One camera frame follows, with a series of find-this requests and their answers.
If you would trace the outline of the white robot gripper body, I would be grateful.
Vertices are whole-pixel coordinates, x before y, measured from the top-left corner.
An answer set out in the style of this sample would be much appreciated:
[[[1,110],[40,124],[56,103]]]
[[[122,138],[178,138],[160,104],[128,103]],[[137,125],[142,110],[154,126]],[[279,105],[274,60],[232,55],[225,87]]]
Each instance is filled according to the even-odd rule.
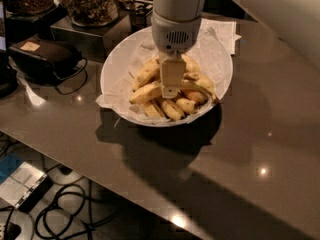
[[[201,18],[191,21],[173,21],[160,16],[156,11],[151,18],[153,41],[163,53],[186,53],[196,43]]]

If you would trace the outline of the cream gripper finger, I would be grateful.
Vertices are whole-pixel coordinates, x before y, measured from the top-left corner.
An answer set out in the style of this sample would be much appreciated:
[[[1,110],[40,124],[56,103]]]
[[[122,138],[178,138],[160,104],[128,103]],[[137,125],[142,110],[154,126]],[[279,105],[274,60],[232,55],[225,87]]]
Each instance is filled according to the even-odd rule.
[[[162,97],[172,99],[177,96],[185,73],[186,62],[179,53],[159,53]]]

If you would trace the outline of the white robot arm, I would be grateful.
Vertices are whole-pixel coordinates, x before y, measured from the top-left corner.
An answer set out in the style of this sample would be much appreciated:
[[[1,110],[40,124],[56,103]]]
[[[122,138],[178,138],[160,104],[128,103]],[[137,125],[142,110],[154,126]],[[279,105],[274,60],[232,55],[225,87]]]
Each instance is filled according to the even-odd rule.
[[[160,51],[161,91],[177,95],[185,63],[196,43],[206,0],[153,0],[152,36]],[[313,66],[320,59],[320,0],[231,0],[300,52]]]

